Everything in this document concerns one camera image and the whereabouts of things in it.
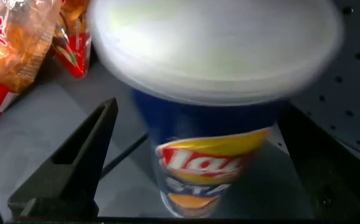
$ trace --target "stax text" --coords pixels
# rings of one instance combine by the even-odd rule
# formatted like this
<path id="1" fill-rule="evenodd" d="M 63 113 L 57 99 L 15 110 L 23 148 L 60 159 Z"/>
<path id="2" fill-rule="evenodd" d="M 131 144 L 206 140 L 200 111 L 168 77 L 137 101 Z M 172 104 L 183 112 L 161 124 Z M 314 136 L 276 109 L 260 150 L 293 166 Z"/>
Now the stax text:
<path id="1" fill-rule="evenodd" d="M 187 185 L 170 177 L 166 179 L 166 184 L 178 194 L 204 195 L 206 197 L 216 196 L 230 187 L 230 184 L 213 186 Z"/>
<path id="2" fill-rule="evenodd" d="M 246 155 L 217 156 L 175 147 L 157 148 L 160 163 L 170 172 L 204 177 L 235 177 L 242 170 Z"/>

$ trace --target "blue canister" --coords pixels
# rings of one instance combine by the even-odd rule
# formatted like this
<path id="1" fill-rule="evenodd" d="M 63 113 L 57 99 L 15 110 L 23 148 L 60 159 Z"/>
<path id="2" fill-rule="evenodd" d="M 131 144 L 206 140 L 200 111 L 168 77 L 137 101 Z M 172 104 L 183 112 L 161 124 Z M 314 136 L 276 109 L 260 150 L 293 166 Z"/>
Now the blue canister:
<path id="1" fill-rule="evenodd" d="M 288 105 L 177 103 L 135 90 L 148 126 L 156 178 L 165 206 L 178 217 L 205 217 L 243 171 Z"/>

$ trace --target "perforated metal panel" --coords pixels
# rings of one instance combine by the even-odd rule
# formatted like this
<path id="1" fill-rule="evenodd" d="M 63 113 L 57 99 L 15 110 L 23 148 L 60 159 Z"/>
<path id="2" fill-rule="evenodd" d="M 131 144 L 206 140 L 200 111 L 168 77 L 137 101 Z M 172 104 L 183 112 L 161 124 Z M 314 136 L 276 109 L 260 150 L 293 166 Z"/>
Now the perforated metal panel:
<path id="1" fill-rule="evenodd" d="M 323 77 L 293 103 L 360 158 L 360 0 L 335 0 L 345 43 Z"/>

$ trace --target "red packaging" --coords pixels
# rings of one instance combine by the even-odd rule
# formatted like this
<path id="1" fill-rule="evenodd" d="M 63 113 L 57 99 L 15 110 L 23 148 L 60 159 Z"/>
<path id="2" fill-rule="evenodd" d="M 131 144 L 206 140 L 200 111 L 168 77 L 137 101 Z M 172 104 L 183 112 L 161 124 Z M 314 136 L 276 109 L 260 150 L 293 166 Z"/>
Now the red packaging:
<path id="1" fill-rule="evenodd" d="M 56 25 L 52 48 L 56 57 L 75 78 L 86 75 L 92 39 L 86 27 L 89 0 L 61 0 L 60 17 Z"/>
<path id="2" fill-rule="evenodd" d="M 59 0 L 0 0 L 0 114 L 33 83 L 60 6 Z"/>

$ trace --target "red snack bag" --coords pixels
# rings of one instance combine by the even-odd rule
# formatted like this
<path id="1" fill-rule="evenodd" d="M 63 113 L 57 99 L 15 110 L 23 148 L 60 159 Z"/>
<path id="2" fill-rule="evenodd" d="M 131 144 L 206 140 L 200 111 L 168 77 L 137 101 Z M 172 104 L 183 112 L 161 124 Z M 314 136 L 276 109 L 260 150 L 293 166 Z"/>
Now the red snack bag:
<path id="1" fill-rule="evenodd" d="M 90 60 L 92 38 L 86 27 L 89 0 L 61 0 L 59 22 L 55 29 L 52 48 L 57 58 L 75 78 L 86 75 Z"/>
<path id="2" fill-rule="evenodd" d="M 60 5 L 59 0 L 0 0 L 0 114 L 33 83 Z"/>

